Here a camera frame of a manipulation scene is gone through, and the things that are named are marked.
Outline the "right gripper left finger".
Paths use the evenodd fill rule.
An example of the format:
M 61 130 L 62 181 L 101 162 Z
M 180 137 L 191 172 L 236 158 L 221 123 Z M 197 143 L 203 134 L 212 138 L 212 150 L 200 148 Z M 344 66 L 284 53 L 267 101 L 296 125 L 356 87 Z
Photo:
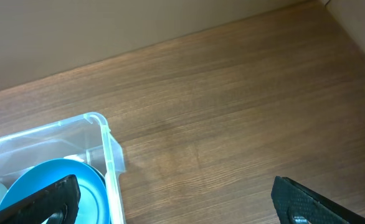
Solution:
M 0 224 L 74 224 L 81 193 L 75 175 L 67 175 L 0 211 Z

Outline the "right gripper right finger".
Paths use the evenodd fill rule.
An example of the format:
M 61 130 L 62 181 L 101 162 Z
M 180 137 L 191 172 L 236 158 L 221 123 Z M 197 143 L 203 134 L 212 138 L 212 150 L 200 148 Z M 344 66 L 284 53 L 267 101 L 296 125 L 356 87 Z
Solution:
M 276 176 L 271 198 L 282 224 L 357 224 L 365 218 L 295 182 Z

